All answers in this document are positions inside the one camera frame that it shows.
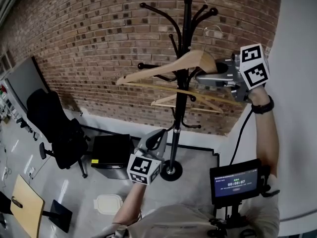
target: black baseboard trim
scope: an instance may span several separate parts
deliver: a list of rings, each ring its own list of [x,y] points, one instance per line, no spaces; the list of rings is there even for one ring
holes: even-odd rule
[[[120,135],[120,133],[116,133],[116,132],[112,132],[112,131],[108,131],[108,130],[104,130],[104,129],[100,129],[100,128],[93,128],[93,127],[90,127],[90,126],[87,126],[87,125],[82,125],[82,124],[81,124],[81,126],[83,128],[86,128],[86,129],[92,129],[92,130],[103,132],[103,133],[107,133],[107,134],[110,134],[110,135]],[[131,136],[131,138],[134,139],[134,140],[140,140],[141,139],[141,138],[135,137],[135,136]],[[217,165],[219,167],[219,154],[218,153],[214,153],[214,149],[212,149],[212,148],[189,146],[189,145],[180,145],[180,144],[178,145],[178,147],[184,148],[184,149],[211,152],[212,155],[217,156]]]

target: person's arm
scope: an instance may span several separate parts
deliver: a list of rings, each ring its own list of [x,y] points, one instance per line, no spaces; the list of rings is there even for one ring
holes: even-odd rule
[[[265,105],[270,102],[264,87],[254,88],[249,98],[253,105]],[[279,142],[275,126],[273,111],[264,114],[255,114],[257,126],[257,158],[263,165],[271,167],[271,174],[277,176],[277,162],[279,155]]]
[[[115,215],[113,223],[128,226],[137,222],[146,187],[146,185],[140,183],[135,183],[132,186],[123,205]]]

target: coat rack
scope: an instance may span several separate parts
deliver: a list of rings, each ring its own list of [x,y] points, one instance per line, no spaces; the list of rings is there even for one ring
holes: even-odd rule
[[[218,10],[216,8],[211,8],[208,12],[201,15],[200,14],[208,8],[206,4],[203,5],[203,7],[194,15],[192,18],[192,0],[184,0],[185,8],[184,8],[184,23],[183,23],[183,35],[181,34],[178,25],[176,22],[165,12],[158,10],[156,8],[153,8],[146,3],[141,3],[141,8],[146,8],[148,10],[151,10],[153,12],[156,12],[157,14],[162,15],[166,19],[168,19],[172,25],[174,26],[176,33],[177,33],[177,39],[178,39],[178,45],[176,46],[174,37],[172,34],[169,35],[170,40],[173,44],[176,57],[180,58],[190,50],[192,37],[194,34],[194,31],[198,24],[202,22],[203,20],[211,17],[216,16],[218,14]],[[157,65],[150,65],[150,64],[143,64],[139,63],[138,68],[139,69],[151,69],[158,67]],[[191,79],[195,76],[195,74],[200,70],[199,67],[195,68],[193,72],[189,74],[188,69],[182,69],[178,71],[174,71],[174,78],[167,78],[162,75],[155,75],[155,77],[158,77],[160,79],[163,79],[165,81],[175,81],[177,80],[177,88],[180,90],[188,91],[189,83]],[[195,101],[196,97],[190,95],[191,101]],[[172,149],[170,154],[170,160],[165,161],[164,168],[161,172],[161,177],[164,180],[167,181],[174,181],[181,177],[183,173],[183,168],[179,162],[175,160],[177,147],[178,147],[178,141],[179,136],[181,132],[181,124],[184,125],[187,128],[201,128],[201,125],[187,125],[184,123],[184,114],[186,109],[186,102],[187,102],[187,94],[184,93],[177,93],[176,97],[176,107],[175,111],[174,108],[172,108],[173,116],[174,116],[174,123],[172,127],[170,127],[168,130],[173,129],[173,140],[172,140]]]

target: hand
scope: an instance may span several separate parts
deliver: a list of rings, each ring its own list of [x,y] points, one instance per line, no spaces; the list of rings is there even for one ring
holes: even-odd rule
[[[252,89],[248,97],[252,101],[254,106],[258,106],[258,105],[263,106],[270,102],[268,94],[263,86],[258,86]]]

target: gray floor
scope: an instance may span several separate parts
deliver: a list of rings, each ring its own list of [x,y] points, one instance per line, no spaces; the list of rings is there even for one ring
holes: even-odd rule
[[[89,135],[99,135],[99,132],[87,131]],[[99,233],[111,223],[113,216],[100,214],[93,207],[93,200],[101,194],[118,194],[126,197],[132,183],[129,180],[108,179],[89,165],[89,159],[84,160],[84,168],[88,177],[83,179],[78,164],[69,170],[60,170],[53,157],[42,160],[39,144],[49,144],[44,137],[34,141],[32,134],[21,129],[14,121],[9,124],[1,122],[0,132],[0,175],[5,167],[11,168],[11,173],[2,180],[2,191],[11,198],[15,180],[18,174],[28,182],[27,173],[35,168],[30,180],[31,187],[45,200],[44,210],[49,211],[55,199],[73,212],[71,227],[66,234],[56,228],[47,217],[43,217],[40,226],[41,238],[89,238]],[[170,147],[167,146],[165,158],[168,159]],[[209,168],[216,166],[216,157],[210,152],[179,148],[176,159],[183,166],[182,177],[174,182],[164,181],[160,176],[147,188],[143,213],[164,205],[183,203],[205,211],[212,211]],[[27,238],[27,234],[13,216],[6,215],[8,229],[0,227],[0,236],[5,238]]]

